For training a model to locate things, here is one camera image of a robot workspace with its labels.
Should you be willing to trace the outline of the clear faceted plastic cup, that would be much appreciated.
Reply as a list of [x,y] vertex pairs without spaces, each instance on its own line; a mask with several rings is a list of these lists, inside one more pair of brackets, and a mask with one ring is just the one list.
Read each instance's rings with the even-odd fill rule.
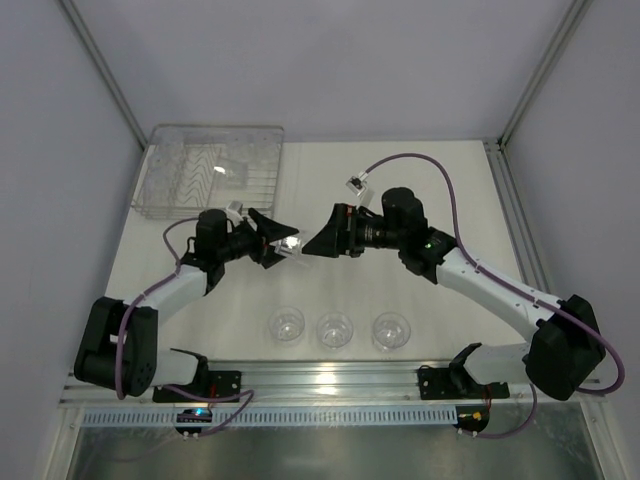
[[288,236],[284,239],[277,240],[273,243],[273,246],[277,255],[295,261],[304,267],[308,267],[308,263],[304,260],[302,254],[304,241],[299,236]]
[[328,312],[317,322],[316,333],[323,347],[337,350],[348,345],[354,335],[351,319],[342,312]]
[[295,307],[280,307],[269,317],[267,328],[270,337],[277,345],[292,346],[302,338],[305,332],[305,316]]
[[403,348],[411,338],[411,325],[397,312],[384,312],[372,323],[372,343],[383,352]]

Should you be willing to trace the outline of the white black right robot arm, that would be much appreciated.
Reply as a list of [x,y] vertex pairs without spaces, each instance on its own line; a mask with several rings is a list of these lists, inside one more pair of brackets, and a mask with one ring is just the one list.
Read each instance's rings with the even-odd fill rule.
[[569,399],[604,359],[591,304],[561,300],[484,267],[451,235],[429,226],[422,202],[406,187],[386,191],[382,211],[337,203],[305,255],[357,258],[368,248],[397,252],[412,274],[474,301],[514,329],[522,343],[466,347],[453,362],[478,384],[528,381],[547,396]]

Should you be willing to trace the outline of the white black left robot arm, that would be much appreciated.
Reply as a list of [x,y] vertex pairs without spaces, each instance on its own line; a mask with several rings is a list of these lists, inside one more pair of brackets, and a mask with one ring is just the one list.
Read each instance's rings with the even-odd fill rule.
[[245,216],[204,210],[191,221],[195,233],[186,252],[174,255],[170,274],[129,299],[102,296],[93,303],[74,361],[76,380],[112,390],[120,400],[147,390],[161,402],[217,400],[207,357],[160,349],[160,327],[211,293],[228,263],[247,257],[268,269],[284,260],[299,231],[254,208]]

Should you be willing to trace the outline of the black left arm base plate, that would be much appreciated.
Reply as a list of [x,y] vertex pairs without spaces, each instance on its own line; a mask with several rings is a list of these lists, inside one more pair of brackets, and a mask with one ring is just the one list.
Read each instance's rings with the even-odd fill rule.
[[207,367],[196,374],[187,385],[155,387],[154,403],[237,403],[241,393],[242,373],[239,370],[209,370]]

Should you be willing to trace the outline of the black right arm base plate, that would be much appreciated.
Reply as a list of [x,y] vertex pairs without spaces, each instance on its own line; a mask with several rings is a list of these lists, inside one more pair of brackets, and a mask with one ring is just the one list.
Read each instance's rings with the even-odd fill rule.
[[464,370],[450,367],[421,366],[417,370],[417,384],[421,400],[489,400],[510,397],[506,383],[482,385]]

